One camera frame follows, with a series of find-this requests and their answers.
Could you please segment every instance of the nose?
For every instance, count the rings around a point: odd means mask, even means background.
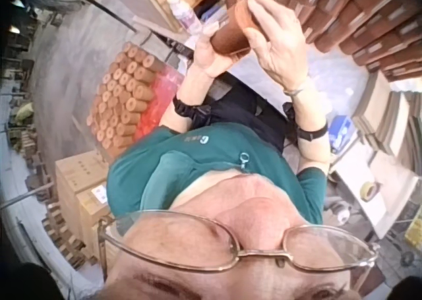
[[[250,198],[216,219],[227,225],[244,249],[279,249],[284,231],[294,226],[280,202],[271,198]]]

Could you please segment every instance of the man's right hand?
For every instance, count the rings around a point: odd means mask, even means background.
[[[248,0],[248,6],[268,36],[246,28],[243,33],[261,67],[286,91],[295,91],[306,81],[306,42],[295,13],[274,0]]]

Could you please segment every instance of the plastic bottle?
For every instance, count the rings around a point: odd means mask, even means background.
[[[191,34],[199,34],[202,31],[202,24],[191,6],[184,0],[167,0],[170,9],[180,24]]]

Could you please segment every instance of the terracotta cylinder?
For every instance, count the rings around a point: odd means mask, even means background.
[[[113,142],[109,138],[103,139],[103,142],[101,143],[101,145],[104,147],[105,150],[108,150],[109,148],[111,148],[112,144]]]
[[[110,118],[110,121],[108,125],[110,127],[116,127],[119,124],[119,116],[117,114],[113,114],[113,116]]]
[[[119,98],[111,97],[107,102],[107,106],[109,109],[113,109],[118,103],[119,103]]]
[[[237,2],[236,5],[227,10],[227,15],[229,17],[228,23],[211,38],[212,47],[218,53],[224,55],[246,53],[249,50],[249,42],[242,30],[255,28],[263,34],[264,32],[249,11],[247,0]]]
[[[121,75],[123,75],[123,70],[121,68],[116,69],[116,71],[113,73],[113,79],[119,80]]]
[[[115,129],[114,127],[108,127],[107,130],[105,130],[105,137],[112,139],[113,136],[115,136]]]
[[[122,85],[118,84],[113,90],[113,97],[118,98],[124,89],[125,88]]]
[[[116,88],[116,86],[117,86],[117,81],[114,79],[111,79],[107,84],[107,91],[112,92],[114,88]]]
[[[103,98],[103,102],[107,103],[108,100],[111,98],[111,92],[110,91],[104,92],[102,95],[102,98]]]
[[[135,58],[135,56],[137,55],[139,51],[139,47],[136,45],[133,45],[130,50],[127,52],[127,57],[129,58]]]
[[[107,109],[107,104],[105,102],[102,102],[98,105],[98,112],[100,114],[103,114],[106,109]]]
[[[127,100],[129,100],[129,98],[132,98],[131,93],[124,90],[120,93],[119,101],[120,101],[121,104],[125,105]]]
[[[158,72],[164,69],[166,64],[160,61],[157,57],[153,55],[147,55],[142,61],[142,66],[147,68],[150,71]]]
[[[130,81],[126,84],[126,90],[129,92],[133,92],[139,86],[140,82],[137,81],[135,78],[130,79]]]
[[[132,61],[126,68],[126,73],[133,75],[135,70],[138,69],[138,63],[136,61]]]
[[[144,60],[144,58],[147,56],[147,52],[145,52],[144,50],[140,49],[138,50],[138,53],[136,53],[134,60],[141,64],[142,61]]]
[[[115,147],[125,147],[133,144],[133,137],[131,136],[115,136],[113,137],[113,145]]]
[[[93,122],[94,122],[94,119],[93,119],[92,115],[89,115],[88,117],[86,117],[86,125],[87,126],[90,127],[93,124]]]
[[[154,97],[154,92],[147,86],[140,85],[133,90],[133,97],[137,100],[151,101]]]
[[[112,63],[110,64],[110,67],[108,67],[108,73],[109,73],[109,74],[114,74],[114,72],[115,72],[117,69],[119,69],[119,64],[118,64],[118,63],[116,63],[116,62],[114,61],[114,62],[112,62]]]
[[[138,124],[140,120],[140,113],[131,113],[127,110],[123,110],[121,113],[121,122],[123,124]]]
[[[113,108],[113,114],[117,115],[120,118],[121,112],[124,110],[125,106],[122,103],[116,104]]]
[[[136,80],[142,81],[146,84],[150,84],[151,82],[153,82],[156,77],[153,72],[149,71],[148,69],[145,69],[144,67],[139,67],[135,71],[133,76]]]
[[[97,141],[98,142],[102,142],[104,140],[104,138],[106,137],[106,134],[104,133],[104,131],[99,130],[97,132]]]
[[[106,109],[102,115],[102,119],[104,120],[110,120],[110,118],[113,116],[113,110],[111,109]]]
[[[111,74],[105,74],[103,77],[103,84],[107,84],[111,80]]]
[[[123,51],[127,53],[133,46],[132,42],[126,42],[123,44]]]
[[[101,120],[100,121],[100,130],[106,131],[108,127],[108,121],[107,120]]]
[[[97,94],[99,94],[100,96],[106,91],[107,91],[107,85],[106,84],[101,84],[97,88]]]
[[[130,98],[126,102],[126,110],[129,112],[143,112],[148,107],[148,104],[143,101],[136,100],[135,98]]]
[[[127,73],[123,73],[123,75],[121,75],[120,79],[119,79],[119,84],[121,86],[126,86],[127,82],[130,81],[132,77],[129,76]]]
[[[124,125],[119,123],[116,128],[116,133],[119,136],[134,135],[136,132],[136,125]]]

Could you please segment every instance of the fluorescent light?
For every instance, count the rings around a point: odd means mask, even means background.
[[[11,27],[9,28],[9,32],[19,34],[20,30],[16,26],[11,25]]]
[[[17,7],[25,8],[25,6],[24,6],[24,4],[22,3],[21,0],[13,0],[12,4],[16,5]]]

